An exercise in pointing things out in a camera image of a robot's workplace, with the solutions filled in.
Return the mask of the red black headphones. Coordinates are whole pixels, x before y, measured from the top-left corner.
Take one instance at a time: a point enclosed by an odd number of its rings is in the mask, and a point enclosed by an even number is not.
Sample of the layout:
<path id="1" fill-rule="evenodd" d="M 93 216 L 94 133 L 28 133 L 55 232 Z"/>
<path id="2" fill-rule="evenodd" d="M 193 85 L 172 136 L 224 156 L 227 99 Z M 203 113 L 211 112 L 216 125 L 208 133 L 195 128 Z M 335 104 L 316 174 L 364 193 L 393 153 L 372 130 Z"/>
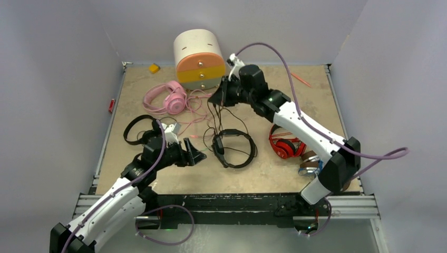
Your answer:
<path id="1" fill-rule="evenodd" d="M 274 134 L 280 126 L 273 124 L 269 131 L 269 143 L 272 150 L 282 159 L 301 156 L 307 148 L 307 145 L 299 138 L 282 138 L 282 136 L 291 134 L 290 132 Z"/>

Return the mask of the brown leather silver headphones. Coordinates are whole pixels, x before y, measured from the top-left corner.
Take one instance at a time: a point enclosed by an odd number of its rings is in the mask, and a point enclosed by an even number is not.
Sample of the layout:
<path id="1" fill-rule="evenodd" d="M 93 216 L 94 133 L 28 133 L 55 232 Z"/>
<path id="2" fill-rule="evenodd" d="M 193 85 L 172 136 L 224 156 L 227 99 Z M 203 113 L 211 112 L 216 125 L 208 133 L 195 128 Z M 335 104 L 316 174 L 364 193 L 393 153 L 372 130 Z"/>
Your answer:
<path id="1" fill-rule="evenodd" d="M 299 168 L 318 167 L 322 169 L 320 158 L 314 151 L 305 152 L 300 157 L 302 159 L 302 163 L 300 164 Z"/>

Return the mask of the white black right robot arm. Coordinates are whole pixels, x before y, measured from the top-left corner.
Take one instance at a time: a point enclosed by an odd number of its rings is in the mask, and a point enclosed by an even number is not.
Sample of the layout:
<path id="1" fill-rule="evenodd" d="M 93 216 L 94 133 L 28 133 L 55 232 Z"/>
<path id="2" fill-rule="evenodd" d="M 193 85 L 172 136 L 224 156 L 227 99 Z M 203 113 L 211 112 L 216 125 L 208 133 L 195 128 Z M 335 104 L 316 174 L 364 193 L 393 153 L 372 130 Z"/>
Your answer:
<path id="1" fill-rule="evenodd" d="M 296 104 L 279 90 L 270 89 L 263 71 L 250 64 L 240 68 L 236 78 L 223 76 L 209 102 L 222 107 L 246 103 L 269 122 L 289 131 L 314 151 L 323 162 L 322 171 L 305 186 L 296 200 L 297 210 L 307 215 L 316 209 L 320 199 L 340 192 L 359 170 L 361 150 L 354 137 L 345 140 L 330 132 L 296 108 Z"/>

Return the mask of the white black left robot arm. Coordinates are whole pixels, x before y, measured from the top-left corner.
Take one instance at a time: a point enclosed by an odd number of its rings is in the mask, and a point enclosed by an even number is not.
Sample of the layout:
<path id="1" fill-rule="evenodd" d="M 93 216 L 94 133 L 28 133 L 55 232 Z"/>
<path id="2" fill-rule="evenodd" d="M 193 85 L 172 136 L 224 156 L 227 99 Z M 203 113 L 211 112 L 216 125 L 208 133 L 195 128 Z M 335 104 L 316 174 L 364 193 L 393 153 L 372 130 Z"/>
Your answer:
<path id="1" fill-rule="evenodd" d="M 148 139 L 143 152 L 126 166 L 114 185 L 86 212 L 67 225 L 58 223 L 50 233 L 50 252 L 99 252 L 106 242 L 135 217 L 161 208 L 149 186 L 166 167 L 195 166 L 206 159 L 185 138 L 168 143 L 164 137 Z"/>

